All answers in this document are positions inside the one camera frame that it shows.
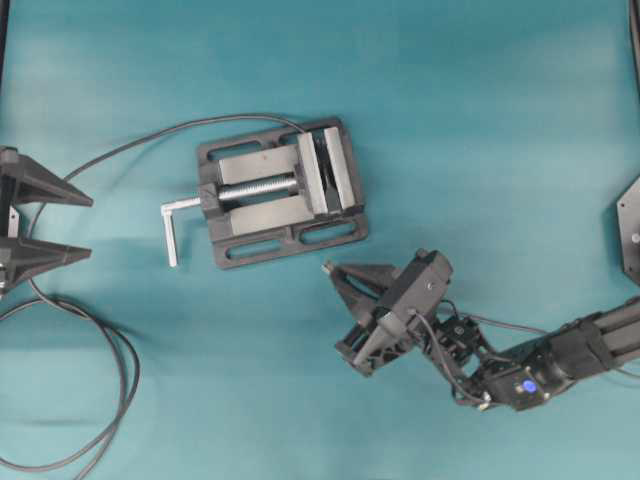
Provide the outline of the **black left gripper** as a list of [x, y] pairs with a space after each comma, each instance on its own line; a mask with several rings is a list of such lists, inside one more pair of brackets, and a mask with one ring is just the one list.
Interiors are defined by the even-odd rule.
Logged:
[[91, 256], [90, 249], [19, 237], [15, 205], [32, 202], [91, 207], [93, 200], [31, 157], [1, 147], [1, 297], [36, 275]]

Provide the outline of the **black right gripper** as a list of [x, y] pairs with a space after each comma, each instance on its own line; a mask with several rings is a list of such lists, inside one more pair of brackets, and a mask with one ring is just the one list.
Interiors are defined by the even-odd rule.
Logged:
[[420, 249], [404, 268], [391, 264], [332, 264], [329, 278], [355, 319], [335, 345], [364, 376], [422, 345], [423, 320], [433, 320], [453, 274], [437, 250]]

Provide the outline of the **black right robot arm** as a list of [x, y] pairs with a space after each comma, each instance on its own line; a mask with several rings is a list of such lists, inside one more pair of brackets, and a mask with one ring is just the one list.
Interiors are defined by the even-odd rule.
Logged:
[[323, 268], [355, 320], [336, 344], [352, 368], [369, 377], [418, 348], [448, 381], [454, 401], [481, 411], [541, 406], [639, 356], [637, 298], [497, 351], [477, 318], [455, 311], [439, 320], [453, 268], [438, 251], [420, 249], [404, 268], [330, 262]]

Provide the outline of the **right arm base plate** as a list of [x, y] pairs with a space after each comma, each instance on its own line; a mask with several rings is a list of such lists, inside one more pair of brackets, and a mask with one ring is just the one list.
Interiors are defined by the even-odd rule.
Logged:
[[616, 201], [617, 224], [624, 274], [639, 285], [639, 184], [636, 178]]

